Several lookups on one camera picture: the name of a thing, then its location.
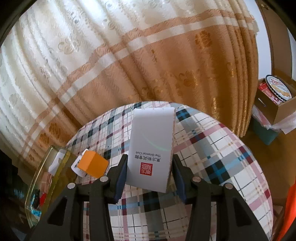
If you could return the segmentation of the red toy block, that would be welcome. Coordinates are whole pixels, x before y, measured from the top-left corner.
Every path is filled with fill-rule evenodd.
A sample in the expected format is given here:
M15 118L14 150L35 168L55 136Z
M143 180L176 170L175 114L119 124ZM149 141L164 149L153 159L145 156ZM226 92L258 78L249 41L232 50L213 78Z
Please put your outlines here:
M39 206L42 207L45 203L45 200L46 200L46 197L47 197L47 193L43 193L41 196L40 196L40 201L39 201Z

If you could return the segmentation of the white rounded box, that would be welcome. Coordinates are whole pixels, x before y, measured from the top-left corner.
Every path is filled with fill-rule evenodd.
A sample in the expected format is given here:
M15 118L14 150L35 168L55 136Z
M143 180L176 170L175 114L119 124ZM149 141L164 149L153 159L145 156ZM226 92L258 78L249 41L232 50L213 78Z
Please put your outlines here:
M48 172L51 175L54 176L56 174L56 171L58 170L59 165L61 164L61 162L62 162L63 158L65 157L65 155L66 155L65 150L61 150L56 154L52 164L48 168Z

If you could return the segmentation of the orange cube block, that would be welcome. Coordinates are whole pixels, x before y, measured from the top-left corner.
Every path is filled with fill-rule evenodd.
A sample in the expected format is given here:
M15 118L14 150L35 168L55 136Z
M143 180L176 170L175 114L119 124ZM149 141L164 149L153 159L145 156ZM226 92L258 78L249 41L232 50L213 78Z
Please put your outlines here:
M108 165L109 162L95 151L86 151L78 164L78 168L98 179L104 175Z

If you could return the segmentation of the white box red seal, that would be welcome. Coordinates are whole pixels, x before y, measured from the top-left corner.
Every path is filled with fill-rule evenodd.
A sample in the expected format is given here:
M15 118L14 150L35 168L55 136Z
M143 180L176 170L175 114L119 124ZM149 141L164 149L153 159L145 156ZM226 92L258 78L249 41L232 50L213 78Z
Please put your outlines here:
M176 109L133 111L126 184L166 193L173 158Z

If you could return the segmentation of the teal toy brick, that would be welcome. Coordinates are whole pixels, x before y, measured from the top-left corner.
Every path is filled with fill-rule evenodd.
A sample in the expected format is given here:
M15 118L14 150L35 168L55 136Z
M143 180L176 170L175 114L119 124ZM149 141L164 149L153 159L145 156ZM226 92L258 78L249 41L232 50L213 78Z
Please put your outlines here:
M41 210L39 209L39 205L40 205L40 190L36 189L34 191L33 200L31 203L31 206L32 206L31 213L37 217L40 217L42 213Z

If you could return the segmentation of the gold metal tin tray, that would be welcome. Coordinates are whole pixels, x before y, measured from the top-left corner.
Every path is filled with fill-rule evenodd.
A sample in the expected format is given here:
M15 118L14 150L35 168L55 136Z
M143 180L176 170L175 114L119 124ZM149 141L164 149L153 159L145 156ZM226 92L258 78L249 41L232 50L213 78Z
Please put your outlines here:
M65 148L48 148L33 176L25 200L29 227L35 226L66 185L76 180L77 175L71 170L75 159L76 156Z

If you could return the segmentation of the small white barcode box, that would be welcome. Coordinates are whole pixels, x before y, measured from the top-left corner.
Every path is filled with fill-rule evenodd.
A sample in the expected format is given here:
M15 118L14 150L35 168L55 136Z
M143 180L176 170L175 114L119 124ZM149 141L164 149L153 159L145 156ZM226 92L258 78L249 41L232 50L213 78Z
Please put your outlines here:
M77 174L79 177L85 177L87 175L87 173L85 171L83 171L82 169L78 168L78 164L81 161L83 155L85 154L85 152L88 151L88 149L85 149L82 154L78 155L78 157L76 158L76 160L73 162L73 164L71 165L71 169L72 171Z

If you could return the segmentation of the orange cloth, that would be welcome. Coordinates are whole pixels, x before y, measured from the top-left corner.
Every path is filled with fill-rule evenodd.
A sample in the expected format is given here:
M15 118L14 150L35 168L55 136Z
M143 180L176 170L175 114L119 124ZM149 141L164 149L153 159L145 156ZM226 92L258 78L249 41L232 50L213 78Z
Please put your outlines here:
M294 222L294 220L295 220L295 184L293 184L289 188L289 191L287 194L287 201L285 204L283 224L276 240L283 240L283 237L287 234L288 229L292 226L292 223Z

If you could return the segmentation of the teal waste bin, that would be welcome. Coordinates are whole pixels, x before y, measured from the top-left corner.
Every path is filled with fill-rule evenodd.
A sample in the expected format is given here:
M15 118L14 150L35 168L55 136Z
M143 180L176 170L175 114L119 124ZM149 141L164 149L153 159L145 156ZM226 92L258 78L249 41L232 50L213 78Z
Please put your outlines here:
M251 118L252 130L263 141L263 143L269 146L276 137L280 134L280 130L272 130L263 127L255 118Z

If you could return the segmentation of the cardboard box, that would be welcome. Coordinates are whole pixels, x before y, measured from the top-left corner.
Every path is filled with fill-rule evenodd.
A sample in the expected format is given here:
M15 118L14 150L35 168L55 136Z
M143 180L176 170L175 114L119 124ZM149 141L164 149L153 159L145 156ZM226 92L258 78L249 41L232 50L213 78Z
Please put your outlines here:
M259 80L254 104L272 125L279 123L295 112L295 81L266 75Z

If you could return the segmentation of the red snack package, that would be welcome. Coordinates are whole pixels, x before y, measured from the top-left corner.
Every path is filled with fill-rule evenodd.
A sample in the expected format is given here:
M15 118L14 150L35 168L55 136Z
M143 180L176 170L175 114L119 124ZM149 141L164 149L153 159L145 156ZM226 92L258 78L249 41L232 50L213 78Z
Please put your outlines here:
M269 87L265 82L262 82L259 84L258 90L263 92L275 104L280 105L282 103L282 101L271 92L271 90L269 89Z

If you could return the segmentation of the round cookie tin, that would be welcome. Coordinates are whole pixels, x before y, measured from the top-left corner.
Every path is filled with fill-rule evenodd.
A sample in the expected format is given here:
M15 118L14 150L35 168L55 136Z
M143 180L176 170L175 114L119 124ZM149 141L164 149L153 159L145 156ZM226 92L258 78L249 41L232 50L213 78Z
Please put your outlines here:
M293 98L288 87L277 77L266 75L265 81L269 89L283 102Z

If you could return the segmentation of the brown wooden door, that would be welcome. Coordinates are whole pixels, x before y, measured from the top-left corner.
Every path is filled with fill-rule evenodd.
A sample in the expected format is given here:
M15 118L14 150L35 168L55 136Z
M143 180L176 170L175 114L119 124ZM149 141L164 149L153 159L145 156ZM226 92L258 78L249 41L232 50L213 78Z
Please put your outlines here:
M287 27L266 1L256 3L267 30L272 75L288 80L292 77L292 52Z

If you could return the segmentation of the cream and tan curtain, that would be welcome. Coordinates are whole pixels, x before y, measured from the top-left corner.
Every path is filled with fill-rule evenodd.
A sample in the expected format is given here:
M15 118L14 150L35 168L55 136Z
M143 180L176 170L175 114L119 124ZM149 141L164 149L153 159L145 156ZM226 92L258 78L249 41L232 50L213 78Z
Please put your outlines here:
M36 1L1 45L1 142L36 168L97 116L151 100L243 137L257 31L245 1Z

